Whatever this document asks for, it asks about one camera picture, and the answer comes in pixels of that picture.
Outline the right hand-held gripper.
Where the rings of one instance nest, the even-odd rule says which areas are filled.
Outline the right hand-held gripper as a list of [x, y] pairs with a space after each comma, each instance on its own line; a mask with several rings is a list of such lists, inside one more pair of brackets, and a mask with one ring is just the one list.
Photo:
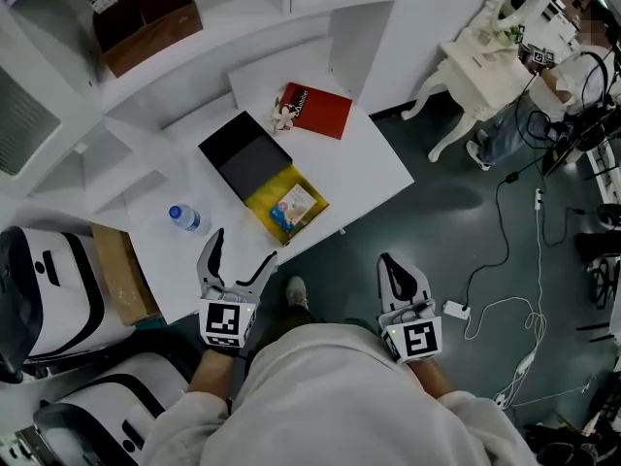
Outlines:
[[404, 256], [391, 252], [379, 257], [377, 273], [384, 312], [377, 320], [380, 339], [393, 360], [408, 364], [439, 354], [441, 318], [435, 314], [425, 274]]

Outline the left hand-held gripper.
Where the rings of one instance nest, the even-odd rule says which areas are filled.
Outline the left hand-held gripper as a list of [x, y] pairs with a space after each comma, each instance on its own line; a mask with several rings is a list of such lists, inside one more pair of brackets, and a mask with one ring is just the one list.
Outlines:
[[199, 330], [210, 350], [238, 355], [245, 346], [256, 320], [260, 295], [278, 265], [273, 251], [245, 282], [227, 288], [219, 275], [224, 229], [217, 229], [206, 242], [197, 261], [199, 284], [204, 288], [199, 301]]

